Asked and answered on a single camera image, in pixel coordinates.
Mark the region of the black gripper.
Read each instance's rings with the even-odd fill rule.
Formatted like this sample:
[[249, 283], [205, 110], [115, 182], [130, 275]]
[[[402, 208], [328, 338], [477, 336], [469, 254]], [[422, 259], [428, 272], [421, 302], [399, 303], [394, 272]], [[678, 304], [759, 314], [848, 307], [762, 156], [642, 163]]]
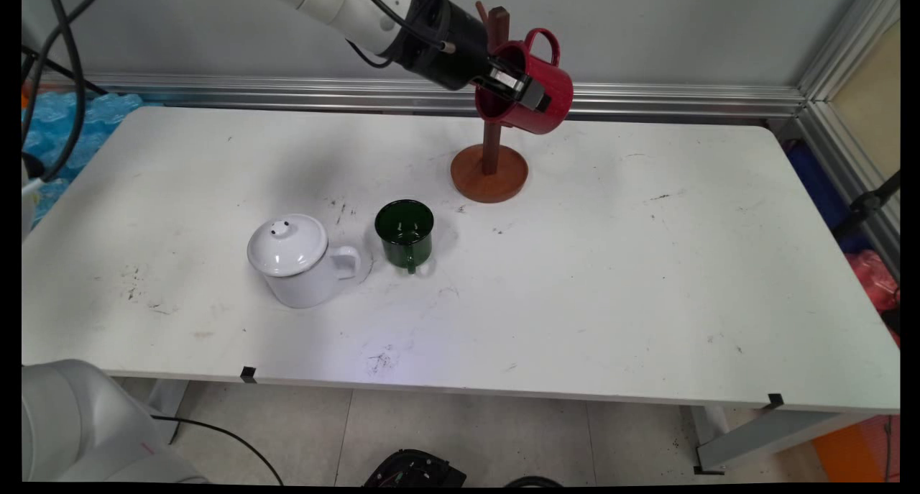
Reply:
[[434, 45], [401, 29], [392, 45], [393, 62], [446, 90], [474, 84], [477, 107], [523, 105], [545, 113], [552, 98], [514, 58], [490, 56], [487, 29], [450, 0], [412, 0], [405, 22]]

